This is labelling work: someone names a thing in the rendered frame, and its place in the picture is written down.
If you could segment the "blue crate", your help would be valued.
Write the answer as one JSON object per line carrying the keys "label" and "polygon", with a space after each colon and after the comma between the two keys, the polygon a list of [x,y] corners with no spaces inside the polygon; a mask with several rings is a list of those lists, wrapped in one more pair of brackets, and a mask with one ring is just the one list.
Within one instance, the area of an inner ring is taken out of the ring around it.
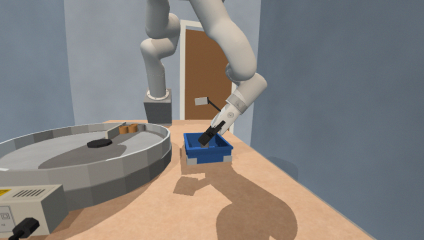
{"label": "blue crate", "polygon": [[183,133],[183,144],[186,152],[188,165],[232,162],[232,150],[234,147],[220,134],[216,133],[209,141],[209,147],[201,148],[199,137],[204,132]]}

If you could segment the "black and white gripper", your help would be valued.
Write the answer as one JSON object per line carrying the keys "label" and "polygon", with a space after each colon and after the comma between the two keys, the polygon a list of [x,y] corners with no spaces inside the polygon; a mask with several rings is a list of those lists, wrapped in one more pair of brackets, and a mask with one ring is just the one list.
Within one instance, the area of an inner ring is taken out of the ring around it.
{"label": "black and white gripper", "polygon": [[228,100],[226,100],[226,102],[227,104],[221,109],[221,112],[210,122],[211,126],[198,138],[198,142],[203,146],[205,146],[217,132],[222,136],[238,116],[242,115],[233,104]]}

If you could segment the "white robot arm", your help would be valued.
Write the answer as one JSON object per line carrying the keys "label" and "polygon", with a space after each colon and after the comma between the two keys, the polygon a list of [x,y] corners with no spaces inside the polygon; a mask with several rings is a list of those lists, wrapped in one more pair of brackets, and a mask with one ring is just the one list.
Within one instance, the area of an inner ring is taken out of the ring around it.
{"label": "white robot arm", "polygon": [[[238,86],[226,100],[243,114],[267,88],[266,80],[256,73],[257,61],[247,37],[231,21],[225,0],[183,1],[190,2],[205,34],[224,52],[228,60],[225,74]],[[169,0],[146,0],[145,31],[150,38],[140,44],[140,50],[149,87],[147,96],[153,101],[169,96],[161,59],[176,52],[181,33],[178,17],[169,12]]]}

